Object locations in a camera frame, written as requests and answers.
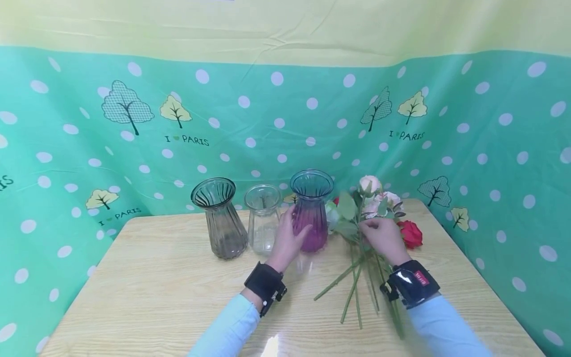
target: person's left hand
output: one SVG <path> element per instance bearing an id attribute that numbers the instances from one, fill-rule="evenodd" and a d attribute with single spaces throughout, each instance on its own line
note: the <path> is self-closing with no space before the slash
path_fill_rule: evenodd
<path id="1" fill-rule="evenodd" d="M 299 254 L 305 236 L 307 236 L 312 225 L 303 227 L 298 235 L 293 234 L 293 210 L 291 206 L 280 218 L 280 224 L 276 233 L 274 247 L 266 264 L 274 268 L 277 272 L 285 272 L 287 267 Z"/>

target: wooden table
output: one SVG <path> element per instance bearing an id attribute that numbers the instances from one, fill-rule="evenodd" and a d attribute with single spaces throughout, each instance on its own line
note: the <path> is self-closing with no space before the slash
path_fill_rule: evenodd
<path id="1" fill-rule="evenodd" d="M 430 269 L 441 292 L 494 355 L 543 356 L 426 207 L 418 200 L 406 200 L 404 206 L 424 234 L 424 245 L 411 255 Z M 239 215 L 247 227 L 248 212 Z M 333 236 L 324 251 L 301 256 L 284 277 L 288 294 L 262 320 L 242 355 L 425 355 L 409 322 L 401 341 L 385 305 L 380 316 L 375 314 L 368 279 L 358 286 L 362 330 L 354 303 L 344 325 L 339 323 L 350 276 L 313 301 L 349 266 L 347 251 L 342 238 Z M 203 214 L 135 218 L 120 232 L 42 356 L 183 357 L 242 290 L 258 260 L 251 251 L 228 262 L 217 259 Z"/>

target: hand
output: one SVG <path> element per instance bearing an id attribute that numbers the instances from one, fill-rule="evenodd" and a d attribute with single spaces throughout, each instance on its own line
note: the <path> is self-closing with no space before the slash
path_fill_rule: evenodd
<path id="1" fill-rule="evenodd" d="M 277 272 L 285 272 L 287 267 L 299 254 L 305 236 L 307 236 L 312 225 L 303 227 L 298 235 L 293 234 L 293 209 L 291 206 L 280 218 L 280 224 L 276 233 L 274 247 L 266 264 L 274 268 Z"/>
<path id="2" fill-rule="evenodd" d="M 383 255 L 391 266 L 412 260 L 400 236 L 400 228 L 394 220 L 375 217 L 361 221 L 359 228 L 369 244 L 377 253 Z"/>

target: clear glass vase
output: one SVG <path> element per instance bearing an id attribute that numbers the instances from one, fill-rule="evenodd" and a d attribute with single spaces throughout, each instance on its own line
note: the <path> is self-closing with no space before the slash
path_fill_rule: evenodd
<path id="1" fill-rule="evenodd" d="M 269 255 L 280 223 L 279 204 L 282 195 L 277 187 L 259 184 L 246 192 L 244 202 L 250 209 L 248 241 L 252 250 Z"/>
<path id="2" fill-rule="evenodd" d="M 298 234 L 303 227 L 312 224 L 301 250 L 317 252 L 327 241 L 325 199 L 333 191 L 333 179 L 320 170 L 303 170 L 291 178 L 289 185 L 297 196 L 293 211 L 293 233 Z"/>
<path id="3" fill-rule="evenodd" d="M 248 234 L 232 205 L 235 193 L 234 182 L 217 177 L 200 182 L 190 194 L 206 213 L 212 252 L 222 259 L 236 258 L 248 246 Z"/>

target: black wrist strap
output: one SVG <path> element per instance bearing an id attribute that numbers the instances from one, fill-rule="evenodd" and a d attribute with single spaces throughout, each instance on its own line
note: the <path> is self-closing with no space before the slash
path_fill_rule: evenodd
<path id="1" fill-rule="evenodd" d="M 381 291 L 387 294 L 391 301 L 398 299 L 400 295 L 407 309 L 424 303 L 439 290 L 440 286 L 436 280 L 416 260 L 394 266 L 388 281 L 381 286 Z"/>
<path id="2" fill-rule="evenodd" d="M 286 294 L 287 288 L 282 279 L 283 274 L 278 273 L 269 265 L 258 262 L 244 282 L 244 286 L 262 299 L 261 318 L 268 312 L 274 300 L 281 301 Z"/>

